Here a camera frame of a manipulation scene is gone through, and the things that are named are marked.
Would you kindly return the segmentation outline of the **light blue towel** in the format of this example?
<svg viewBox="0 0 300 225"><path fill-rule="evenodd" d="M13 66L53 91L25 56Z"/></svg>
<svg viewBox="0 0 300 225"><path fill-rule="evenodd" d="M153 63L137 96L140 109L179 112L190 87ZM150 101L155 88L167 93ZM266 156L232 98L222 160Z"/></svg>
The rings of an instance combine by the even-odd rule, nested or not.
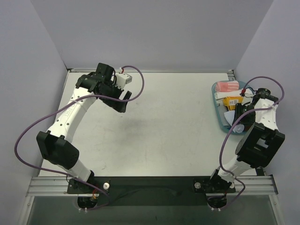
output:
<svg viewBox="0 0 300 225"><path fill-rule="evenodd" d="M235 111L227 111L224 113L226 121L229 123L230 126L232 126L235 123ZM243 124L237 124L233 128L233 132L237 134L241 134L244 131L245 126Z"/></svg>

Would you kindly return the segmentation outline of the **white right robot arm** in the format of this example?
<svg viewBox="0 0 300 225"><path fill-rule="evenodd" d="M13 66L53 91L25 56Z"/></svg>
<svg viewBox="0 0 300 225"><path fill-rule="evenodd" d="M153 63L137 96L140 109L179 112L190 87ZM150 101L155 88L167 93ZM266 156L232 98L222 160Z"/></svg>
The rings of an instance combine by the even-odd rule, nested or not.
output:
<svg viewBox="0 0 300 225"><path fill-rule="evenodd" d="M213 192L229 189L234 178L248 170L266 167L285 140L276 123L278 105L274 103L278 98L271 95L270 90L259 88L250 100L248 104L235 105L233 122L248 111L258 111L247 114L237 123L237 126L244 126L246 133L237 145L233 159L217 168L208 179L208 187Z"/></svg>

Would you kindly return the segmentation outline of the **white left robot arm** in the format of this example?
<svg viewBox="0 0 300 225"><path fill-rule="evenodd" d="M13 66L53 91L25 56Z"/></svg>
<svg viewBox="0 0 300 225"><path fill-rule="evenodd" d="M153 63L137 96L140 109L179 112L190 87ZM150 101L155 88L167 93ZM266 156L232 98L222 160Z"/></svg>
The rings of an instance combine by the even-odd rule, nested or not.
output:
<svg viewBox="0 0 300 225"><path fill-rule="evenodd" d="M101 101L107 106L124 113L131 92L125 94L122 102L119 98L125 85L131 81L132 76L123 70L115 74L111 66L99 63L96 71L82 75L77 80L70 98L72 105L62 112L46 132L40 131L36 137L42 158L79 178L78 187L84 193L91 192L95 182L91 178L92 171L80 161L79 150L72 145L75 131L89 107L96 101L97 95L101 96Z"/></svg>

